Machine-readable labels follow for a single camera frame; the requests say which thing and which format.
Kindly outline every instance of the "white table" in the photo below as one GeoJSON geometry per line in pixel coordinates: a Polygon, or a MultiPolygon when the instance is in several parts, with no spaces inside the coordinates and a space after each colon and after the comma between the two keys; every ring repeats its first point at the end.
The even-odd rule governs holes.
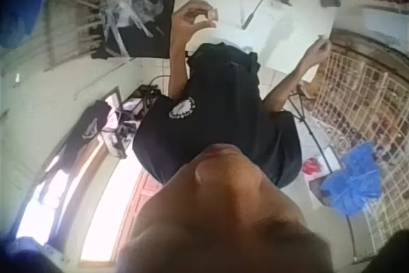
{"type": "MultiPolygon", "coordinates": [[[[188,0],[175,0],[177,10],[188,0]]],[[[187,45],[195,51],[202,43],[225,42],[259,55],[262,66],[290,73],[301,60],[305,50],[318,35],[329,36],[336,9],[322,8],[320,0],[291,0],[287,6],[277,0],[264,0],[249,27],[242,24],[259,0],[205,0],[219,11],[216,29],[204,29],[194,35],[187,45]]],[[[305,76],[311,81],[316,68],[305,76]]]]}

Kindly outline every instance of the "blue cloth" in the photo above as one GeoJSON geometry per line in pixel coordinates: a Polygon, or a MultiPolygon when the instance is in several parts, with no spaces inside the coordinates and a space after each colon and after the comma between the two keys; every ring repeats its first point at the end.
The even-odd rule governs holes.
{"type": "Polygon", "coordinates": [[[321,190],[331,196],[331,206],[345,215],[360,212],[370,199],[381,196],[381,176],[373,159],[372,143],[364,143],[341,158],[344,169],[329,175],[321,190]]]}
{"type": "Polygon", "coordinates": [[[16,48],[30,35],[43,0],[3,0],[0,15],[0,45],[16,48]]]}

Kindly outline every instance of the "hand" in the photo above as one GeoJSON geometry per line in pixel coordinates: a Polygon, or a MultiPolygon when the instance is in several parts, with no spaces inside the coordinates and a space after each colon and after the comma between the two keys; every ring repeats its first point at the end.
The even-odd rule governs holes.
{"type": "Polygon", "coordinates": [[[320,36],[305,52],[302,58],[303,65],[308,69],[317,64],[324,63],[331,53],[331,41],[320,36]]]}
{"type": "Polygon", "coordinates": [[[211,20],[194,23],[199,15],[207,16],[212,6],[206,1],[190,0],[172,15],[172,38],[171,47],[183,48],[192,36],[204,28],[215,28],[216,24],[211,20]]]}

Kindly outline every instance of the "wire grid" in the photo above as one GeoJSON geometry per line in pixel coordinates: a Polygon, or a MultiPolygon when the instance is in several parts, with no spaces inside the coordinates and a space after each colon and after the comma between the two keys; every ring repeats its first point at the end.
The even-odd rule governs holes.
{"type": "Polygon", "coordinates": [[[383,193],[364,213],[375,252],[409,228],[408,88],[387,71],[332,52],[312,109],[338,156],[374,144],[383,193]]]}

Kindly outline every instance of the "person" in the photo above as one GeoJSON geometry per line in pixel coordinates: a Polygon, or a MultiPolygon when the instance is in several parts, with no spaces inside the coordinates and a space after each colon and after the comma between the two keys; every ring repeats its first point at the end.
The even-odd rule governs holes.
{"type": "Polygon", "coordinates": [[[254,54],[204,44],[189,58],[196,22],[213,8],[192,0],[173,15],[169,97],[158,97],[134,139],[163,188],[141,209],[119,272],[332,272],[327,243],[305,227],[281,187],[300,171],[291,90],[331,44],[321,37],[264,100],[254,54]]]}

